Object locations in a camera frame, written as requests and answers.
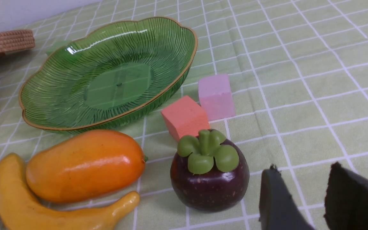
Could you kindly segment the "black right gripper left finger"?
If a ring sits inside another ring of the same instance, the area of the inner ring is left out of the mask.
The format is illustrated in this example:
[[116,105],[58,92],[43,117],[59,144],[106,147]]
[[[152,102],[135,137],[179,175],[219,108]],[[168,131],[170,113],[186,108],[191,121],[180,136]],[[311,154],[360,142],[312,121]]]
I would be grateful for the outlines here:
[[300,213],[275,165],[261,174],[259,221],[262,230],[313,230]]

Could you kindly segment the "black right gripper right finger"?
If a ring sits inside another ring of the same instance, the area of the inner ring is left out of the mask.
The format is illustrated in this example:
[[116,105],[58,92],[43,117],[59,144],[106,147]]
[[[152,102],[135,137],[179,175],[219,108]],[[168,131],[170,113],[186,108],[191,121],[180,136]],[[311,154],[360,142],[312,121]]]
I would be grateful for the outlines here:
[[333,163],[324,205],[330,230],[368,230],[368,179]]

